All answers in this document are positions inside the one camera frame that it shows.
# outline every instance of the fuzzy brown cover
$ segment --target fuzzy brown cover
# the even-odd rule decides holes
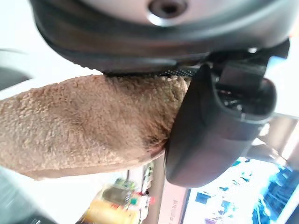
[[[0,101],[0,165],[39,179],[116,171],[163,153],[182,77],[91,75]]]

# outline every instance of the tan fleece fabric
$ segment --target tan fleece fabric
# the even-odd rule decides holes
[[[91,75],[0,101],[0,165],[40,179],[140,166],[163,153],[188,81]]]

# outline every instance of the yellow bottle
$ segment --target yellow bottle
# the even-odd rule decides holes
[[[94,200],[85,214],[85,221],[97,224],[136,224],[136,211],[124,210],[108,201]]]

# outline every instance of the screw hole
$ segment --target screw hole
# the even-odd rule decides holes
[[[180,16],[186,8],[184,0],[154,0],[149,4],[149,10],[162,19]]]
[[[161,10],[165,13],[165,14],[174,14],[178,11],[178,6],[175,4],[163,4],[161,6]]]

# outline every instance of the black plastic mount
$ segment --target black plastic mount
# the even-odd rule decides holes
[[[170,183],[201,187],[245,155],[276,105],[264,78],[271,56],[286,58],[290,43],[252,57],[214,55],[193,75],[166,144]]]

